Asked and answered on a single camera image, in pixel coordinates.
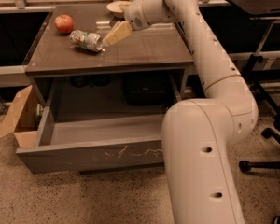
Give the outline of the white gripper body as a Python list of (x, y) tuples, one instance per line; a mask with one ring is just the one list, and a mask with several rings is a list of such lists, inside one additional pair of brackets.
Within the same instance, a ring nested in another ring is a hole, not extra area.
[(126, 20), (134, 31), (140, 31), (148, 28), (150, 24), (144, 14), (144, 0), (135, 0), (131, 2), (125, 9), (124, 20)]

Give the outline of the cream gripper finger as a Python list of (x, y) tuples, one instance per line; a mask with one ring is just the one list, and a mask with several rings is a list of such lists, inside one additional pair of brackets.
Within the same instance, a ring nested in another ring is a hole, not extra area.
[(122, 21), (114, 34), (111, 34), (110, 31), (103, 38), (103, 45), (105, 47), (112, 46), (129, 36), (132, 33), (132, 26), (127, 21)]
[(114, 34), (116, 32), (116, 30), (118, 29), (118, 27), (120, 26), (121, 21), (117, 21), (114, 26), (112, 27), (112, 30), (110, 31), (111, 34)]

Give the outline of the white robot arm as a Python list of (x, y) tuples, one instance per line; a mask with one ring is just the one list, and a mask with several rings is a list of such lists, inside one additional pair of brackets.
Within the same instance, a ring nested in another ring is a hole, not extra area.
[(161, 126), (161, 145), (175, 224), (245, 224), (228, 159), (246, 139), (259, 110), (240, 72), (199, 10), (197, 0), (135, 0), (104, 37), (112, 46), (160, 22), (181, 23), (196, 66), (202, 99), (173, 105)]

